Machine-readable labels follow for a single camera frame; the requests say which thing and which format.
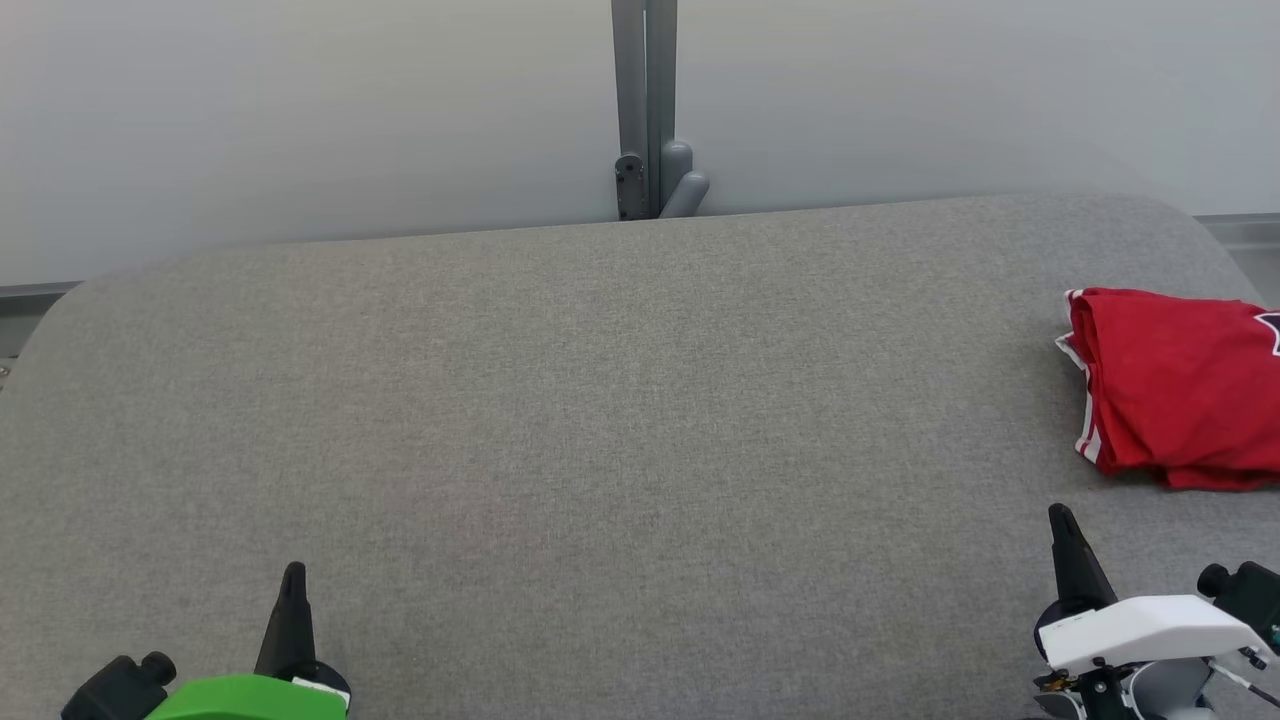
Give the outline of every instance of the folded red cloth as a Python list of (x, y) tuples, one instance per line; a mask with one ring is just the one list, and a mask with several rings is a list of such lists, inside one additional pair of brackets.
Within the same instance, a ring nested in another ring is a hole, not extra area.
[(1057, 345), (1088, 393), (1075, 448), (1105, 475), (1144, 469), (1181, 489), (1280, 482), (1280, 313), (1100, 287), (1066, 305)]

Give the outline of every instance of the gray metal bracket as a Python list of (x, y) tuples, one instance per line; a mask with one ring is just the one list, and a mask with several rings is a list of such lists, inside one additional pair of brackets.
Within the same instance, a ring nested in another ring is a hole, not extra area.
[(649, 217), (649, 186), (644, 177), (644, 160), (627, 152), (613, 164), (618, 181), (618, 219), (643, 220)]
[[(710, 179), (676, 133), (676, 0), (612, 0), (618, 219), (694, 215)], [(636, 193), (640, 183), (643, 192)]]

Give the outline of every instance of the white stripe trim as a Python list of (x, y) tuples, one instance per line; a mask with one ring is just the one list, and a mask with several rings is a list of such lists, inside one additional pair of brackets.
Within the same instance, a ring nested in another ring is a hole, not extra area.
[(1071, 322), (1071, 301), (1075, 300), (1076, 297), (1084, 295), (1084, 291), (1083, 290), (1069, 290), (1069, 291), (1066, 291), (1062, 295), (1064, 295), (1064, 299), (1066, 300), (1066, 322), (1070, 323)]
[(1271, 348), (1271, 355), (1280, 357), (1280, 328), (1262, 319), (1268, 316), (1275, 318), (1277, 315), (1280, 315), (1280, 313), (1261, 313), (1258, 315), (1254, 315), (1253, 319), (1271, 328), (1271, 332), (1276, 334), (1276, 343)]
[[(1068, 302), (1070, 302), (1071, 292), (1068, 292)], [(1053, 341), (1057, 348), (1066, 354), (1075, 363), (1075, 366), (1084, 373), (1084, 427), (1080, 429), (1080, 439), (1075, 441), (1075, 451), (1085, 456), (1089, 462), (1094, 465), (1098, 464), (1098, 452), (1102, 450), (1102, 433), (1098, 432), (1097, 425), (1093, 423), (1093, 393), (1089, 392), (1089, 366), (1080, 360), (1079, 354), (1071, 347), (1070, 340), (1075, 333), (1066, 333), (1065, 336)]]

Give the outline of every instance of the cable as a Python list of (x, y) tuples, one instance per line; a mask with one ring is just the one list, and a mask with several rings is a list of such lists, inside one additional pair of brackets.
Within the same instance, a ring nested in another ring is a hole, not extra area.
[(1262, 691), (1261, 688), (1256, 687), (1253, 683), (1245, 680), (1244, 678), (1236, 675), (1235, 673), (1231, 673), (1226, 667), (1222, 667), (1221, 665), (1217, 664), (1216, 660), (1210, 660), (1208, 661), (1208, 666), (1212, 667), (1216, 673), (1221, 673), (1222, 676), (1225, 676), (1226, 679), (1231, 680), (1233, 683), (1244, 687), (1244, 689), (1249, 691), (1251, 693), (1261, 697), (1262, 700), (1270, 702), (1271, 705), (1274, 705), (1276, 707), (1280, 707), (1280, 700), (1276, 700), (1274, 696), (1271, 696), (1271, 693), (1267, 693), (1267, 692)]
[(1274, 705), (1276, 707), (1280, 707), (1280, 700), (1276, 700), (1275, 696), (1272, 696), (1272, 694), (1270, 694), (1270, 693), (1267, 693), (1265, 691), (1260, 691), (1257, 685), (1252, 685), (1251, 684), (1249, 685), (1249, 692), (1253, 693), (1253, 694), (1256, 694), (1256, 696), (1258, 696), (1258, 697), (1261, 697), (1262, 700), (1270, 702), (1271, 705)]

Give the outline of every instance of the gray cushion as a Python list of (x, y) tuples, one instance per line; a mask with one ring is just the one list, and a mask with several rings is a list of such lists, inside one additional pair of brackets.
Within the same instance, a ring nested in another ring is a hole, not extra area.
[[(1071, 505), (1121, 594), (1280, 497), (1078, 457), (1089, 284), (1257, 300), (1190, 218), (986, 197), (234, 250), (88, 282), (0, 395), (0, 698), (252, 667), (311, 570), (353, 716), (1033, 708)], [(1220, 705), (1252, 716), (1256, 700)]]

